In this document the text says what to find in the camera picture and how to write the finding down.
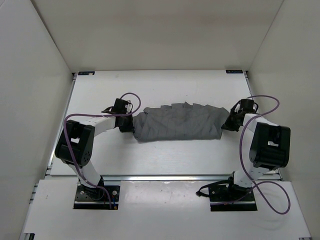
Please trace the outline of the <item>grey pleated skirt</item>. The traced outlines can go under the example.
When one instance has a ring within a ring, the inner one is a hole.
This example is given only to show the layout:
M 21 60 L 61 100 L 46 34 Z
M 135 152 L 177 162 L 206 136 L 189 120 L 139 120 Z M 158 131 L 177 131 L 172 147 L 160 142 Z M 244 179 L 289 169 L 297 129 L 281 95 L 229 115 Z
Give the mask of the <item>grey pleated skirt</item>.
M 133 136 L 140 143 L 219 140 L 228 116 L 223 107 L 197 103 L 146 107 L 133 117 Z

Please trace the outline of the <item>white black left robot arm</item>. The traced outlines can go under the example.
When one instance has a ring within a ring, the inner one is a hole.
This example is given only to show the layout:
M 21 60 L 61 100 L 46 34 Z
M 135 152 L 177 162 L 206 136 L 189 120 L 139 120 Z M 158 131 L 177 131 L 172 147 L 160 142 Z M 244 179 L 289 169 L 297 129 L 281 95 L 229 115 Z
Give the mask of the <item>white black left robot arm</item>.
M 55 156 L 75 172 L 81 190 L 94 201 L 110 198 L 103 177 L 91 163 L 94 138 L 116 128 L 122 133 L 134 133 L 132 109 L 131 101 L 117 98 L 113 106 L 102 112 L 104 115 L 84 121 L 68 119 L 63 123 Z

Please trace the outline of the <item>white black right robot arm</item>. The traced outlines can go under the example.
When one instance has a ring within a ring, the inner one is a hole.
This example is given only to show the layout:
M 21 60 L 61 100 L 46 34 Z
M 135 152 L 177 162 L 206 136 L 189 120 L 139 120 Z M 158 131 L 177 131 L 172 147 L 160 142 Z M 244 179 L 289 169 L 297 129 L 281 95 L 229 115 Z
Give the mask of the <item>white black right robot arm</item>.
M 223 204 L 243 200 L 251 193 L 254 182 L 264 174 L 285 168 L 290 158 L 291 129 L 278 125 L 258 114 L 258 104 L 250 98 L 239 100 L 230 110 L 223 130 L 249 130 L 253 137 L 248 159 L 240 160 L 240 169 L 227 180 L 212 183 L 209 187 L 211 202 Z

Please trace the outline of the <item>blue label right corner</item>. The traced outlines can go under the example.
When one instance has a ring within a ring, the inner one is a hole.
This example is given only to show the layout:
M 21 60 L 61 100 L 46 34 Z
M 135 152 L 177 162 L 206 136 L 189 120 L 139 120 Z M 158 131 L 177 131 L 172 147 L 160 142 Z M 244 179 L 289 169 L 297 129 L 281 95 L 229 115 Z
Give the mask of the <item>blue label right corner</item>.
M 227 74 L 243 74 L 244 72 L 241 69 L 226 69 Z

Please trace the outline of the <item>blue label corner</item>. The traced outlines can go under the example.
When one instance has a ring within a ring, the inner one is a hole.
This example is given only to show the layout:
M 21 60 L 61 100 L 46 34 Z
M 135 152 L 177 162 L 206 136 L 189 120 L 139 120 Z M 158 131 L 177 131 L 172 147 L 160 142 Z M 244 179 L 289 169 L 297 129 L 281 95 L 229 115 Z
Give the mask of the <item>blue label corner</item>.
M 95 71 L 79 71 L 77 73 L 78 76 L 93 76 Z
M 241 69 L 226 69 L 227 74 L 243 74 L 244 72 Z

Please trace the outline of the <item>blue label left corner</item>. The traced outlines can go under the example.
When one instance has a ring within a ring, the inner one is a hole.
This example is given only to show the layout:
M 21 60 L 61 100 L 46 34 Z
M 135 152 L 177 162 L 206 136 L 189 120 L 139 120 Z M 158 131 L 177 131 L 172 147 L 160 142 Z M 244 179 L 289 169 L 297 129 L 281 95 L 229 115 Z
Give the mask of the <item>blue label left corner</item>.
M 78 76 L 93 76 L 95 71 L 79 71 L 77 73 Z

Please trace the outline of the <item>aluminium table right rail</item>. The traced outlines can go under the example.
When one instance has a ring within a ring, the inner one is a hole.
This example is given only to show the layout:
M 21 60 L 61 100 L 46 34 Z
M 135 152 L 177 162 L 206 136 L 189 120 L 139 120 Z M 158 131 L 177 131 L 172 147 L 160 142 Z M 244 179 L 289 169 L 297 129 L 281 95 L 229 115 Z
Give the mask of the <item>aluminium table right rail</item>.
M 254 82 L 251 77 L 250 71 L 248 71 L 248 70 L 244 71 L 244 75 L 245 75 L 246 83 L 247 83 L 247 86 L 248 86 L 248 89 L 250 92 L 250 96 L 255 96 L 256 90 L 255 90 Z M 260 107 L 259 107 L 257 99 L 258 98 L 252 98 L 252 100 L 254 100 L 254 102 L 258 105 L 258 110 L 256 111 L 256 113 L 260 113 Z

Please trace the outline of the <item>aluminium table rail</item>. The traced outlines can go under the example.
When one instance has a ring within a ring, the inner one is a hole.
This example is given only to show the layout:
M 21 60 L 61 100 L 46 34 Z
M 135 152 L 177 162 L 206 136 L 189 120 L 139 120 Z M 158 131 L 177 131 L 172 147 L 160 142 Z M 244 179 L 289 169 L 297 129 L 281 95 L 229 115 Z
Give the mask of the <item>aluminium table rail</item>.
M 227 180 L 229 175 L 104 175 L 103 179 L 108 182 L 118 182 L 118 181 L 220 181 Z
M 251 77 L 250 71 L 248 71 L 248 70 L 244 71 L 244 75 L 245 75 L 246 83 L 247 83 L 247 86 L 248 86 L 248 89 L 250 92 L 250 96 L 255 96 L 256 90 L 255 90 L 254 82 Z M 252 100 L 254 100 L 254 102 L 258 105 L 258 110 L 256 111 L 256 113 L 260 113 L 260 107 L 259 107 L 257 99 L 258 98 L 252 98 Z
M 66 104 L 64 106 L 62 117 L 60 119 L 58 132 L 57 132 L 55 140 L 53 142 L 53 147 L 51 149 L 51 154 L 50 154 L 50 157 L 49 157 L 49 160 L 48 160 L 48 163 L 47 163 L 47 167 L 46 167 L 46 170 L 45 170 L 44 177 L 46 177 L 46 176 L 51 174 L 53 160 L 55 158 L 55 149 L 56 149 L 57 143 L 58 143 L 58 141 L 60 139 L 61 132 L 63 130 L 63 121 L 64 121 L 64 119 L 65 119 L 65 117 L 67 115 L 68 107 L 69 107 L 69 104 L 70 104 L 70 101 L 71 101 L 71 97 L 72 97 L 72 93 L 73 93 L 73 90 L 74 90 L 74 86 L 75 86 L 75 82 L 76 82 L 77 76 L 78 76 L 78 72 L 73 72 L 72 73 L 71 89 L 70 89 L 70 91 L 68 93 L 68 96 L 67 96 Z

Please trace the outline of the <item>aluminium table left rail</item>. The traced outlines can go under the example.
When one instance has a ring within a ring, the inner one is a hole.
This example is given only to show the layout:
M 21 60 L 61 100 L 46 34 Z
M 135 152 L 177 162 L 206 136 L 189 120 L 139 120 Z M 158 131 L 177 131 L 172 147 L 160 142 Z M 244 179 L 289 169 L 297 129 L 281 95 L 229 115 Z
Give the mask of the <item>aluminium table left rail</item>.
M 68 96 L 67 96 L 66 104 L 64 106 L 62 117 L 60 119 L 58 132 L 57 132 L 55 140 L 53 142 L 53 147 L 51 149 L 51 154 L 50 154 L 50 157 L 49 157 L 49 160 L 48 160 L 48 163 L 47 163 L 47 167 L 46 167 L 46 170 L 45 170 L 44 177 L 46 177 L 46 176 L 51 174 L 53 160 L 55 158 L 55 149 L 56 149 L 57 143 L 58 143 L 58 141 L 60 139 L 61 132 L 63 130 L 63 121 L 64 121 L 64 119 L 65 119 L 65 117 L 67 115 L 68 107 L 69 107 L 69 104 L 70 104 L 70 101 L 71 101 L 71 97 L 72 97 L 72 93 L 73 93 L 73 90 L 74 90 L 74 86 L 75 86 L 75 82 L 76 82 L 77 76 L 78 76 L 78 72 L 73 72 L 72 73 L 71 89 L 70 89 L 70 91 L 68 93 Z

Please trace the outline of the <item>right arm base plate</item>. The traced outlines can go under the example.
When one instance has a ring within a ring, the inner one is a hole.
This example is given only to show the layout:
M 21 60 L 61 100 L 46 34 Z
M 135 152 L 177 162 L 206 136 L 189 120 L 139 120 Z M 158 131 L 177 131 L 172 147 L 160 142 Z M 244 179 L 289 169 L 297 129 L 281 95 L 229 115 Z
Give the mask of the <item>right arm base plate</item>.
M 195 194 L 209 198 L 211 212 L 255 212 L 258 210 L 253 192 L 231 190 L 227 183 L 202 186 Z

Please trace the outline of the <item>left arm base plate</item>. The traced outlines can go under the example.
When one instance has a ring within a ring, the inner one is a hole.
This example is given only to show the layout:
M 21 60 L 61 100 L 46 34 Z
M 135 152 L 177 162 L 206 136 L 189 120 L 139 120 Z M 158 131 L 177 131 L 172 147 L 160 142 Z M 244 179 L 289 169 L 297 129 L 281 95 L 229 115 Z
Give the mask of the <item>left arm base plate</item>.
M 76 210 L 118 210 L 121 182 L 105 181 L 104 188 L 107 190 L 109 197 L 102 189 L 90 188 L 78 183 L 73 208 Z

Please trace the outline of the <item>aluminium table front rail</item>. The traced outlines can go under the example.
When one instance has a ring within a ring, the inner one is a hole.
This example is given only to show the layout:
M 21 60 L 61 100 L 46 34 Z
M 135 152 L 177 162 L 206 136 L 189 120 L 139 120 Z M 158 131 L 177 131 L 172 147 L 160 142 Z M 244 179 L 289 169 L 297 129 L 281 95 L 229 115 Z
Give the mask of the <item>aluminium table front rail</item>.
M 118 181 L 220 181 L 227 180 L 229 175 L 104 175 L 103 179 L 108 182 L 118 182 Z

